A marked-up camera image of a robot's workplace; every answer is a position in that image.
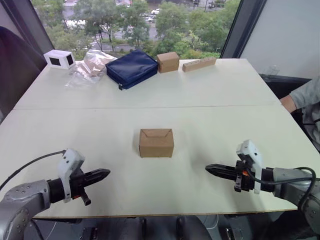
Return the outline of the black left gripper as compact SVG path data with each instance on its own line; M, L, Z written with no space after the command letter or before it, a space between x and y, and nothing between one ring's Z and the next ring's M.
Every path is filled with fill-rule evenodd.
M99 168L84 173L81 169L70 177L70 197L75 200L81 198L84 205L91 204L91 200L85 192L85 187L98 183L105 179L111 171L106 168Z

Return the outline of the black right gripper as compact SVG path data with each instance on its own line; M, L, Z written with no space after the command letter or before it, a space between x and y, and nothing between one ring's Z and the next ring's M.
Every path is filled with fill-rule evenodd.
M248 170L253 175L253 166L242 160L236 162L235 168L223 164L209 164L205 169L212 175L223 179L235 179L234 190L236 192L253 190L255 188L255 180L250 177Z

